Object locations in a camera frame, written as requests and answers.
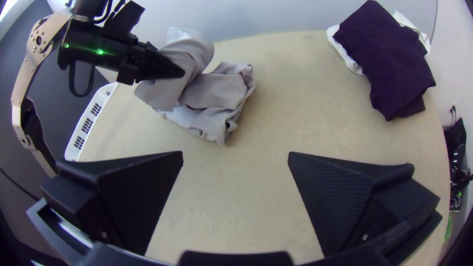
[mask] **black electronics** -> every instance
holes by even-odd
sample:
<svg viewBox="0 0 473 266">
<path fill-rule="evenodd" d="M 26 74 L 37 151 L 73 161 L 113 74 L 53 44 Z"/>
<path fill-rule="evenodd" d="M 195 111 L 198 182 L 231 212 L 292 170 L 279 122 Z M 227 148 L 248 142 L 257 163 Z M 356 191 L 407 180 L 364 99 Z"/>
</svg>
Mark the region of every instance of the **black electronics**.
<svg viewBox="0 0 473 266">
<path fill-rule="evenodd" d="M 143 255 L 182 165 L 182 152 L 58 161 L 58 175 L 41 188 L 49 206 L 92 240 Z"/>
<path fill-rule="evenodd" d="M 109 16 L 109 12 L 107 7 L 104 18 Z M 185 71 L 159 53 L 150 42 L 139 42 L 130 33 L 143 12 L 143 7 L 129 1 L 116 15 L 110 15 L 103 27 L 94 21 L 69 21 L 59 48 L 58 65 L 62 70 L 69 67 L 69 88 L 73 95 L 84 97 L 91 92 L 95 67 L 117 71 L 117 82 L 128 85 L 143 80 L 184 76 Z M 92 65 L 89 86 L 83 94 L 79 94 L 74 86 L 77 61 Z"/>
<path fill-rule="evenodd" d="M 27 213 L 70 265 L 169 266 L 143 255 L 182 164 L 181 152 L 59 162 L 58 176 L 43 186 L 46 200 Z M 413 165 L 379 166 L 291 152 L 288 166 L 325 256 L 301 266 L 399 265 L 442 220 L 435 211 L 439 198 L 412 179 Z M 64 223 L 95 242 L 84 244 Z M 186 251 L 178 265 L 294 263 L 285 251 Z"/>
<path fill-rule="evenodd" d="M 441 220 L 435 211 L 440 198 L 412 179 L 411 164 L 379 166 L 296 152 L 288 164 L 326 257 L 405 223 L 408 232 L 384 251 L 400 264 Z M 420 232 L 429 222 L 432 231 Z"/>
</svg>

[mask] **black cable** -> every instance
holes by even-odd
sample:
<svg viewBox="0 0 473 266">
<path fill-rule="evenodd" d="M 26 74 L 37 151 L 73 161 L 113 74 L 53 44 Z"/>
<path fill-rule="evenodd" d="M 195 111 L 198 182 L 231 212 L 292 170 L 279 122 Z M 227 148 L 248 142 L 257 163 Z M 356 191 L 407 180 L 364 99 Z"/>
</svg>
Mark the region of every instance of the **black cable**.
<svg viewBox="0 0 473 266">
<path fill-rule="evenodd" d="M 120 10 L 120 8 L 125 4 L 125 0 L 120 0 L 118 2 L 118 4 L 115 6 L 115 8 L 113 9 L 113 12 L 110 14 L 110 16 L 108 17 L 107 19 L 107 22 L 105 22 L 105 24 L 107 24 L 110 20 L 113 19 L 113 17 L 115 17 L 115 14 Z"/>
<path fill-rule="evenodd" d="M 456 123 L 457 122 L 457 108 L 455 108 L 455 106 L 453 106 L 452 109 L 455 112 L 455 123 Z"/>
<path fill-rule="evenodd" d="M 108 16 L 110 15 L 110 11 L 112 10 L 112 3 L 113 3 L 113 0 L 108 0 L 107 11 L 106 11 L 105 15 L 99 20 L 93 20 L 92 23 L 100 24 L 100 23 L 104 22 L 108 18 Z"/>
<path fill-rule="evenodd" d="M 95 66 L 92 65 L 92 68 L 90 69 L 90 75 L 89 75 L 89 85 L 87 86 L 86 91 L 84 94 L 79 94 L 76 89 L 75 89 L 75 62 L 70 63 L 69 66 L 69 91 L 76 97 L 82 98 L 86 97 L 92 92 L 92 89 L 94 88 L 94 70 Z"/>
<path fill-rule="evenodd" d="M 453 109 L 450 109 L 450 114 L 452 114 L 452 123 L 450 123 L 450 127 L 453 126 Z"/>
<path fill-rule="evenodd" d="M 3 171 L 3 169 L 0 167 L 0 172 L 8 179 L 10 180 L 10 182 L 13 183 L 13 185 L 15 185 L 17 188 L 19 188 L 21 191 L 23 191 L 26 195 L 30 196 L 30 198 L 34 199 L 35 201 L 39 201 L 39 199 L 31 194 L 30 192 L 28 192 L 26 189 L 22 188 L 17 182 L 15 182 L 15 180 L 13 180 L 9 175 L 7 175 L 5 173 L 5 171 Z"/>
</svg>

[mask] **textured black plastic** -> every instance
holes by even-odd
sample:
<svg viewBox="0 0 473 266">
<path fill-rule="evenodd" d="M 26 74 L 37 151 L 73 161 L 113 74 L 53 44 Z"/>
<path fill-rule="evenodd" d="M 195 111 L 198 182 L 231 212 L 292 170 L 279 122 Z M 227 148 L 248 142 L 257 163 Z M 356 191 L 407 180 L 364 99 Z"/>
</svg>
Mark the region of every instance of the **textured black plastic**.
<svg viewBox="0 0 473 266">
<path fill-rule="evenodd" d="M 373 191 L 413 172 L 409 164 L 378 166 L 296 152 L 289 153 L 288 165 L 325 256 L 342 250 Z"/>
<path fill-rule="evenodd" d="M 211 254 L 186 251 L 179 266 L 294 266 L 287 252 L 262 254 Z"/>
<path fill-rule="evenodd" d="M 126 246 L 113 244 L 144 255 L 182 165 L 179 151 L 91 163 L 60 161 L 57 168 L 63 177 L 98 192 Z"/>
</svg>

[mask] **crumpled cloth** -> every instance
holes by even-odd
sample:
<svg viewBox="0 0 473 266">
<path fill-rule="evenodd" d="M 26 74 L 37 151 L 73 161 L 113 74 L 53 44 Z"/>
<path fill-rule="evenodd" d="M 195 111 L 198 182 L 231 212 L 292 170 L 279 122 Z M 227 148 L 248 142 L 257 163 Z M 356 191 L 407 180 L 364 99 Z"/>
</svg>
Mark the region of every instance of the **crumpled cloth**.
<svg viewBox="0 0 473 266">
<path fill-rule="evenodd" d="M 253 66 L 221 62 L 213 72 L 202 74 L 214 55 L 210 41 L 179 28 L 168 30 L 167 41 L 161 54 L 186 74 L 143 81 L 135 95 L 190 133 L 226 145 L 246 99 L 256 89 Z"/>
</svg>

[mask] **dark purple cloth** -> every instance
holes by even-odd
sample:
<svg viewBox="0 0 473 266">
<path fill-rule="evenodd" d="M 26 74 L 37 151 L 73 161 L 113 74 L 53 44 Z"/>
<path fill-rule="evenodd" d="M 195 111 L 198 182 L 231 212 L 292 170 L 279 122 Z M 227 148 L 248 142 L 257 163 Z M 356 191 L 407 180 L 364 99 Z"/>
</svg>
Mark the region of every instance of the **dark purple cloth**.
<svg viewBox="0 0 473 266">
<path fill-rule="evenodd" d="M 370 99 L 387 121 L 425 110 L 422 95 L 435 80 L 427 51 L 413 30 L 402 27 L 378 2 L 367 1 L 334 35 L 371 83 Z"/>
</svg>

